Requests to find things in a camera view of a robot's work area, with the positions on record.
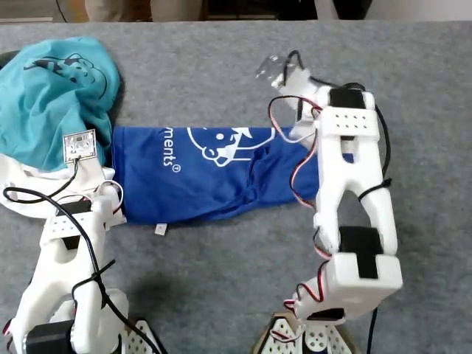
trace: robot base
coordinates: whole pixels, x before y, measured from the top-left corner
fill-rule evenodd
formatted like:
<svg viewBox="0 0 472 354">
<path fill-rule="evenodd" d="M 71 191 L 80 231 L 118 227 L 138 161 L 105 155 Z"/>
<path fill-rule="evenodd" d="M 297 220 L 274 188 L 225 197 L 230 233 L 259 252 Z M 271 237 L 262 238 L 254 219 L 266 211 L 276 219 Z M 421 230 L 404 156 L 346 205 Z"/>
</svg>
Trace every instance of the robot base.
<svg viewBox="0 0 472 354">
<path fill-rule="evenodd" d="M 277 341 L 271 330 L 296 338 L 300 328 L 292 313 L 275 313 L 251 354 L 360 354 L 349 333 L 342 326 L 309 324 L 295 341 Z"/>
</svg>

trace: blue cloth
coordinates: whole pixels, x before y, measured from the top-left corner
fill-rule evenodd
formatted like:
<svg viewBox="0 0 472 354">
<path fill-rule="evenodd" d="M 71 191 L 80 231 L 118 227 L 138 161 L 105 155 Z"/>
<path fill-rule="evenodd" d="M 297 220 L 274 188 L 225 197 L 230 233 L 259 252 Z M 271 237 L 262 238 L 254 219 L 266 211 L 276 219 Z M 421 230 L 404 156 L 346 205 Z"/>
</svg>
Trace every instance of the blue cloth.
<svg viewBox="0 0 472 354">
<path fill-rule="evenodd" d="M 295 201 L 289 177 L 307 153 L 271 128 L 116 127 L 113 134 L 115 180 L 131 223 L 217 220 Z M 316 194 L 316 157 L 295 188 L 304 198 Z"/>
<path fill-rule="evenodd" d="M 62 137 L 96 129 L 102 164 L 111 146 L 107 111 L 119 72 L 93 38 L 43 41 L 0 70 L 0 153 L 53 171 L 65 167 Z"/>
</svg>

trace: teal t-shirt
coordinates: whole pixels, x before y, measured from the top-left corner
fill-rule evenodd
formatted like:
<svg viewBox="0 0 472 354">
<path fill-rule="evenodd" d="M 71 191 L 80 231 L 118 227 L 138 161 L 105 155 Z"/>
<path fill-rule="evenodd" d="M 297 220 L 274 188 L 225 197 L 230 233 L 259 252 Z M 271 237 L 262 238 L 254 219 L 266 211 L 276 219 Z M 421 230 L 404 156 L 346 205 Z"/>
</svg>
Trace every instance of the teal t-shirt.
<svg viewBox="0 0 472 354">
<path fill-rule="evenodd" d="M 0 70 L 0 153 L 46 171 L 65 167 L 62 137 L 95 129 L 98 157 L 111 146 L 108 111 L 118 69 L 94 38 L 43 41 Z"/>
</svg>

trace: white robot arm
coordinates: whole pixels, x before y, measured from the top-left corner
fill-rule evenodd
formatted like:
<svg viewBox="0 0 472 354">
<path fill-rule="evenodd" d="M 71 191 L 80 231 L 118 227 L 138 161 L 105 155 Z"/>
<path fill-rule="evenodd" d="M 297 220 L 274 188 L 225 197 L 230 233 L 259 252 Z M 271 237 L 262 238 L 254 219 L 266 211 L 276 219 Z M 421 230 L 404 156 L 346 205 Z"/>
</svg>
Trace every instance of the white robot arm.
<svg viewBox="0 0 472 354">
<path fill-rule="evenodd" d="M 326 262 L 285 305 L 303 323 L 339 325 L 374 310 L 403 284 L 389 180 L 384 181 L 378 149 L 378 115 L 372 94 L 353 84 L 332 87 L 313 78 L 300 59 L 291 62 L 293 55 L 299 59 L 296 51 L 288 59 L 267 58 L 258 77 L 290 96 L 285 101 L 298 110 L 291 138 L 301 139 L 306 148 L 315 146 L 316 139 L 320 187 L 313 239 Z M 346 190 L 358 196 L 371 227 L 339 226 L 338 207 Z"/>
<path fill-rule="evenodd" d="M 65 149 L 65 160 L 73 167 L 76 187 L 83 187 L 80 194 L 68 195 L 65 189 L 52 199 L 19 187 L 4 190 L 10 203 L 31 205 L 33 195 L 36 205 L 49 202 L 57 209 L 48 209 L 35 273 L 4 329 L 18 354 L 166 353 L 145 321 L 128 320 L 126 295 L 102 283 L 101 273 L 114 262 L 104 264 L 105 233 L 125 218 L 122 188 L 105 180 L 94 141 L 93 131 L 64 137 L 65 147 L 72 147 Z"/>
</svg>

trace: gray table surface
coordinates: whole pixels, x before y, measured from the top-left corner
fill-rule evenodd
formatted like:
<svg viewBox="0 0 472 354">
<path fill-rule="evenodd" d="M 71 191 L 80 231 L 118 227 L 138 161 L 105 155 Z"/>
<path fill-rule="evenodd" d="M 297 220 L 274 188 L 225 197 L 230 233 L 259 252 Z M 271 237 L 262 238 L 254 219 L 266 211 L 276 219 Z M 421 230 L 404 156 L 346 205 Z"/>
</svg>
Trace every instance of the gray table surface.
<svg viewBox="0 0 472 354">
<path fill-rule="evenodd" d="M 299 49 L 314 75 L 359 81 L 389 123 L 389 176 L 404 287 L 379 312 L 374 353 L 472 353 L 472 24 L 239 22 L 0 27 L 0 52 L 93 35 L 125 78 L 120 125 L 268 125 L 254 80 L 269 54 Z M 248 353 L 295 284 L 312 277 L 311 214 L 297 205 L 107 239 L 124 290 L 170 353 Z M 343 223 L 366 223 L 354 198 Z M 15 314 L 42 223 L 0 209 L 0 322 Z M 369 316 L 348 327 L 364 351 Z"/>
</svg>

